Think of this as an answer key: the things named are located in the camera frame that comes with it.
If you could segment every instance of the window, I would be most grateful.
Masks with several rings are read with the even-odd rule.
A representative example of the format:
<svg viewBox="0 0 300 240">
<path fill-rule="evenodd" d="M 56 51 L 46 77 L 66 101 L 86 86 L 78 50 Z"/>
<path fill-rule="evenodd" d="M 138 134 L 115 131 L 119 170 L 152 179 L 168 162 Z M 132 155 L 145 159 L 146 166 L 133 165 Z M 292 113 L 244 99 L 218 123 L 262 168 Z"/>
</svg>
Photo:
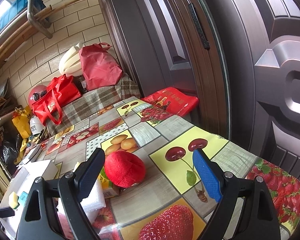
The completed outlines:
<svg viewBox="0 0 300 240">
<path fill-rule="evenodd" d="M 0 3 L 0 17 L 11 7 L 11 4 L 7 0 L 3 0 Z"/>
</svg>

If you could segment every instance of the plaid fabric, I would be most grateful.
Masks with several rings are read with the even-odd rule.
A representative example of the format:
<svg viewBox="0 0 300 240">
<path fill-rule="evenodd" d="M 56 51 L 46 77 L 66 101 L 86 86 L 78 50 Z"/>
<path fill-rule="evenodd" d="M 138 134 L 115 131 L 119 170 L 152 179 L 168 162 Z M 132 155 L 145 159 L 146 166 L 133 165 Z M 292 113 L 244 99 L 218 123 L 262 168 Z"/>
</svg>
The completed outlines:
<svg viewBox="0 0 300 240">
<path fill-rule="evenodd" d="M 124 74 L 116 85 L 89 91 L 83 94 L 82 97 L 64 106 L 62 108 L 63 117 L 60 125 L 55 125 L 53 121 L 48 119 L 46 125 L 49 135 L 56 135 L 71 125 L 79 123 L 97 113 L 100 109 L 132 96 L 140 98 L 139 88 L 127 74 Z M 58 119 L 57 112 L 54 112 L 52 115 Z"/>
</svg>

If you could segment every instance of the red bag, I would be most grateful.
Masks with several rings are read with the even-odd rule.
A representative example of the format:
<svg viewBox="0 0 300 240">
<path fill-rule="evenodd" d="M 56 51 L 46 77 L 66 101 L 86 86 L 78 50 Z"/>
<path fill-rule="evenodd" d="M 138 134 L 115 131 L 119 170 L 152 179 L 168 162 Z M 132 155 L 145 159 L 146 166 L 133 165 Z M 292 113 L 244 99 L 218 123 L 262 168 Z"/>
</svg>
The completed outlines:
<svg viewBox="0 0 300 240">
<path fill-rule="evenodd" d="M 114 57 L 107 52 L 108 43 L 92 44 L 79 51 L 83 76 L 89 91 L 100 87 L 113 86 L 122 77 L 122 69 Z"/>
<path fill-rule="evenodd" d="M 149 95 L 141 100 L 146 101 L 154 106 L 163 108 L 165 111 L 185 116 L 192 111 L 199 103 L 196 97 L 187 96 L 178 89 L 168 87 Z"/>
<path fill-rule="evenodd" d="M 73 76 L 66 77 L 65 74 L 58 78 L 53 78 L 47 86 L 47 94 L 32 104 L 32 112 L 39 118 L 43 125 L 45 125 L 48 118 L 55 124 L 61 124 L 63 116 L 61 107 L 81 96 L 72 81 Z M 59 113 L 58 120 L 51 115 L 56 110 Z"/>
</svg>

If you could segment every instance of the red plush toy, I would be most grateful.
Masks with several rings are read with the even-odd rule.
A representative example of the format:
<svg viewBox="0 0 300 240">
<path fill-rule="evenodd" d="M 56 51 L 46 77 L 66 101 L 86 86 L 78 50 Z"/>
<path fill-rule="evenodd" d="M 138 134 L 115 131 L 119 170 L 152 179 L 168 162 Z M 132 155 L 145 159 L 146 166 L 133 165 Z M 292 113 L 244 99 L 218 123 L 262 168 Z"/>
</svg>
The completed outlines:
<svg viewBox="0 0 300 240">
<path fill-rule="evenodd" d="M 142 160 L 126 151 L 115 151 L 105 161 L 105 172 L 110 181 L 119 187 L 131 187 L 140 183 L 146 168 Z"/>
</svg>

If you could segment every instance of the fruit-patterned tablecloth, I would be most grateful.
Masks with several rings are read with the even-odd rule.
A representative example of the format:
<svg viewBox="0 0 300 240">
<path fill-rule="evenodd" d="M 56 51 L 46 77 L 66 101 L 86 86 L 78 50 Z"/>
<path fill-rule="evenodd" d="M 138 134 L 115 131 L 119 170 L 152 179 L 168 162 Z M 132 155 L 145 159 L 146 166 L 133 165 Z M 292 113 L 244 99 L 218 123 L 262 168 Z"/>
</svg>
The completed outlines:
<svg viewBox="0 0 300 240">
<path fill-rule="evenodd" d="M 123 139 L 124 144 L 117 143 Z M 188 146 L 194 139 L 208 142 L 206 155 L 223 171 L 238 178 L 264 178 L 281 223 L 282 239 L 288 239 L 300 218 L 300 181 L 234 143 L 135 97 L 101 109 L 57 134 L 44 143 L 46 148 L 38 160 L 53 160 L 61 177 L 76 162 L 87 160 L 96 147 L 106 155 L 123 147 L 144 162 L 146 177 L 120 196 L 106 199 L 106 208 L 93 223 L 101 239 L 147 239 L 148 228 L 165 221 L 173 230 L 182 220 L 186 222 L 178 223 L 180 239 L 191 240 L 197 239 L 217 204 L 193 167 L 193 152 Z M 167 152 L 173 147 L 180 147 L 182 156 L 171 157 Z M 238 198 L 224 239 L 232 237 L 242 204 L 243 199 Z M 159 234 L 165 234 L 167 229 L 160 230 Z M 69 230 L 66 236 L 73 238 Z"/>
</svg>

